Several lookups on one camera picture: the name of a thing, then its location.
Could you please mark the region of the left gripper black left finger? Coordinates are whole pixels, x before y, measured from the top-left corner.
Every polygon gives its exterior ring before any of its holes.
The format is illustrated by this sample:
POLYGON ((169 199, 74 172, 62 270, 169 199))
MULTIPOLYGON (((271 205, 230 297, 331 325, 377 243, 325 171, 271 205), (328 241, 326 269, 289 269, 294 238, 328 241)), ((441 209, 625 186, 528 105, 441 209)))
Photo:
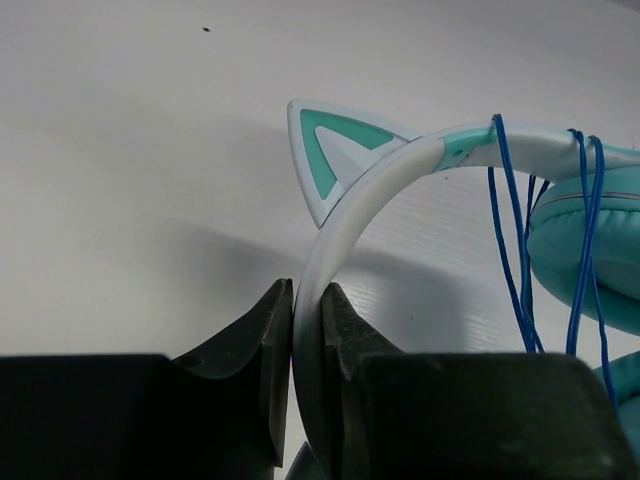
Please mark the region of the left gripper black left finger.
POLYGON ((274 470, 284 459, 293 283, 173 359, 183 377, 179 446, 188 470, 274 470))

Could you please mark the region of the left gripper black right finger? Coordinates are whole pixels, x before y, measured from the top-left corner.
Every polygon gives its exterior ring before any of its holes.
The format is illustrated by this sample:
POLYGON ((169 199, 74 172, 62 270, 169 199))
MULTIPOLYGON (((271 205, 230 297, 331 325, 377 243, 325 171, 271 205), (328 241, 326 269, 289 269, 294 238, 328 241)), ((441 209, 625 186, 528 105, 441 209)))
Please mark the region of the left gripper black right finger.
POLYGON ((321 298, 331 479, 415 474, 415 356, 360 317, 341 286, 321 298))

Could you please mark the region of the teal cat-ear headphones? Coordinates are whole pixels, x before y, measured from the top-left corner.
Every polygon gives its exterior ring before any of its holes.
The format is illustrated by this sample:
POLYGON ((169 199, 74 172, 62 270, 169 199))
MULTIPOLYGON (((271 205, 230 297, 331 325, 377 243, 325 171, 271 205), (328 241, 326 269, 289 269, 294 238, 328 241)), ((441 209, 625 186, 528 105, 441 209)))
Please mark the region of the teal cat-ear headphones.
POLYGON ((322 383, 321 298, 362 232, 417 179, 483 167, 529 177, 512 200, 521 276, 507 282, 527 351, 542 349, 531 284, 571 309, 565 350, 574 354, 582 316, 639 331, 639 155, 595 136, 507 122, 500 115, 422 135, 350 108, 294 100, 287 112, 296 175, 318 236, 294 308, 293 369, 309 448, 331 474, 327 392, 322 383))

